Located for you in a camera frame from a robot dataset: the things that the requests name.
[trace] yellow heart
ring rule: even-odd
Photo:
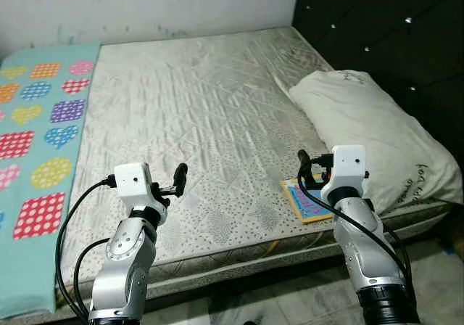
[[[37,189],[48,189],[59,184],[71,171],[71,161],[56,157],[38,166],[30,177],[30,182]]]
[[[14,80],[28,70],[26,66],[7,67],[1,71],[1,74],[9,80]]]
[[[25,125],[30,120],[36,118],[42,113],[42,106],[35,105],[31,107],[18,107],[12,113],[12,120],[20,126]]]

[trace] polka dot heart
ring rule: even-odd
[[[26,156],[33,139],[33,131],[0,135],[0,160]]]
[[[21,91],[24,100],[34,100],[47,95],[51,91],[51,84],[47,82],[35,82],[25,87]]]
[[[17,218],[13,239],[31,238],[55,232],[59,228],[64,206],[63,192],[26,200]]]
[[[85,75],[89,73],[94,68],[93,62],[88,60],[79,60],[70,66],[70,73],[73,75]]]
[[[60,149],[69,140],[73,140],[78,135],[79,128],[77,126],[69,126],[66,128],[52,128],[45,134],[45,141]]]
[[[71,167],[71,161],[67,158],[52,158],[34,170],[30,182],[37,189],[48,189],[62,182],[70,173]]]
[[[53,78],[57,75],[60,68],[60,62],[48,62],[45,64],[37,64],[34,67],[34,70],[30,74],[29,78],[31,80],[37,78]]]
[[[21,76],[28,70],[26,66],[7,67],[1,70],[1,74],[9,80],[14,80],[16,77]]]
[[[12,120],[20,126],[25,125],[30,120],[38,117],[42,113],[41,105],[34,105],[31,107],[20,106],[13,110]]]
[[[56,103],[53,105],[50,121],[57,123],[66,120],[78,120],[84,113],[85,102],[85,100],[71,100]]]
[[[0,103],[6,104],[7,102],[12,101],[19,88],[20,85],[17,83],[0,86]]]
[[[69,95],[74,95],[82,91],[85,87],[90,84],[90,80],[67,80],[62,85],[62,90],[68,93]]]
[[[21,168],[11,164],[6,169],[0,169],[0,191],[6,189],[20,175]]]

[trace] white pillow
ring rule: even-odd
[[[366,149],[364,197],[377,213],[420,199],[463,202],[460,169],[453,156],[405,113],[367,73],[316,71],[290,89],[320,138]]]

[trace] floor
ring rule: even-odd
[[[464,324],[464,264],[437,241],[408,246],[422,324]],[[364,324],[348,274],[337,266],[263,285],[239,281],[208,295],[145,314],[144,325],[354,325]]]

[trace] bed frame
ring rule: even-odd
[[[369,72],[463,160],[463,0],[297,0],[293,26],[336,70]]]

